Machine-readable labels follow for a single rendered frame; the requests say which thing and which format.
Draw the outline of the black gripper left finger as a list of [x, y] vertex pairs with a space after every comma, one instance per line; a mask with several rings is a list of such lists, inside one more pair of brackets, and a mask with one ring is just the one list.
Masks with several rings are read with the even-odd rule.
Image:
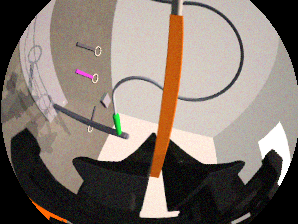
[[104, 188], [116, 189], [117, 192], [133, 193], [136, 196], [137, 210], [144, 208], [146, 186], [152, 169], [156, 132], [150, 133], [148, 139], [121, 161], [100, 161], [89, 157], [74, 157], [72, 164], [82, 180]]

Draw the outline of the thin dark grey wire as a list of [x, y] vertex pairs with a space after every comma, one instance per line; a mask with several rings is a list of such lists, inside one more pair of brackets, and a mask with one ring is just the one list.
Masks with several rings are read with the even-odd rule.
[[[121, 137], [121, 139], [130, 139], [129, 133], [121, 132], [121, 124], [120, 124], [120, 115], [116, 113], [116, 91], [117, 88], [120, 87], [124, 81], [128, 80], [142, 80], [142, 81], [150, 81], [154, 85], [157, 85], [158, 88], [161, 88], [164, 91], [164, 85], [158, 83], [158, 81], [154, 81], [152, 79], [148, 79], [148, 77], [144, 76], [128, 76], [124, 77], [118, 81], [116, 85], [114, 85], [112, 91], [112, 100], [113, 100], [113, 120], [114, 127], [116, 129], [112, 129], [109, 127], [105, 127], [97, 121], [85, 119], [77, 113], [68, 111], [65, 109], [65, 105], [68, 104], [67, 99], [65, 99], [63, 89], [61, 89], [59, 80], [57, 80], [55, 65], [53, 65], [52, 53], [51, 53], [51, 18], [53, 12], [53, 6], [55, 6], [56, 0], [51, 0], [35, 16], [35, 19], [29, 23], [27, 30], [24, 31], [23, 36], [20, 37], [19, 40], [19, 53], [20, 53], [20, 61], [21, 68], [23, 68], [23, 75], [25, 79], [25, 83], [28, 85], [28, 91], [31, 93], [31, 97], [35, 100], [37, 104], [37, 108], [40, 109], [40, 112], [43, 113], [45, 117], [47, 117], [49, 123], [52, 124], [52, 120], [55, 119], [57, 113], [64, 113], [64, 115], [68, 115], [73, 117], [74, 120], [80, 121], [82, 124], [89, 125], [97, 131], [109, 133], [109, 135]], [[225, 19], [229, 26], [231, 26], [231, 30], [235, 32], [237, 35], [237, 39], [239, 41], [239, 48], [241, 48], [241, 60], [239, 60], [239, 67], [237, 69], [237, 75], [234, 76], [234, 79], [230, 81], [229, 85], [226, 85], [225, 89], [222, 91], [214, 93], [213, 96], [202, 97], [202, 99], [196, 99], [196, 97], [184, 97], [178, 96], [178, 100], [185, 101], [206, 101], [210, 99], [216, 99], [216, 97], [221, 96], [223, 92], [227, 92], [227, 89], [233, 87], [235, 81], [238, 80], [238, 76], [241, 75], [241, 69], [243, 67], [243, 43], [241, 36], [239, 36], [239, 32], [237, 28], [234, 27], [234, 24], [231, 23], [229, 18], [226, 18], [225, 14], [222, 14], [220, 10], [209, 6], [209, 4], [202, 4], [198, 2], [182, 2], [182, 6], [200, 6], [204, 8], [209, 8], [216, 14], [221, 15], [221, 18]]]

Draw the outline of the magenta handle with white loop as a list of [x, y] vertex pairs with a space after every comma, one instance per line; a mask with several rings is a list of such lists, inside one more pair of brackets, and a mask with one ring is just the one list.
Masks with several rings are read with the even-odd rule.
[[90, 79], [92, 79], [92, 81], [93, 81], [93, 76], [90, 76], [90, 75], [88, 75], [88, 73], [85, 73], [85, 72], [81, 72], [80, 71], [80, 69], [76, 69], [76, 73], [78, 73], [78, 75], [84, 75], [85, 77], [86, 76], [88, 76], [88, 77], [90, 77]]

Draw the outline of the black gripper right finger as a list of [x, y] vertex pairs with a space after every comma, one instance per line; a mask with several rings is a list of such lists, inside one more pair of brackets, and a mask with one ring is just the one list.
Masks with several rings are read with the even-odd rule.
[[162, 180], [168, 212], [180, 210], [178, 206], [185, 204], [190, 198], [204, 188], [241, 172], [245, 161], [230, 161], [225, 164], [202, 164], [201, 161], [188, 155], [173, 140], [168, 141], [164, 164], [162, 164]]

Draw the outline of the cream ring with orange handle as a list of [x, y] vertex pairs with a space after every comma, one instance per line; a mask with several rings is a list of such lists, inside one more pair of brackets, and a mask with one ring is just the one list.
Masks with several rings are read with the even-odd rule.
[[160, 179], [168, 141], [172, 136], [174, 115], [177, 109], [177, 95], [180, 89], [182, 48], [184, 48], [184, 18], [181, 15], [182, 0], [173, 0], [172, 15], [169, 16], [168, 53], [166, 53], [165, 83], [162, 92], [160, 120], [158, 120], [156, 147], [149, 177]]

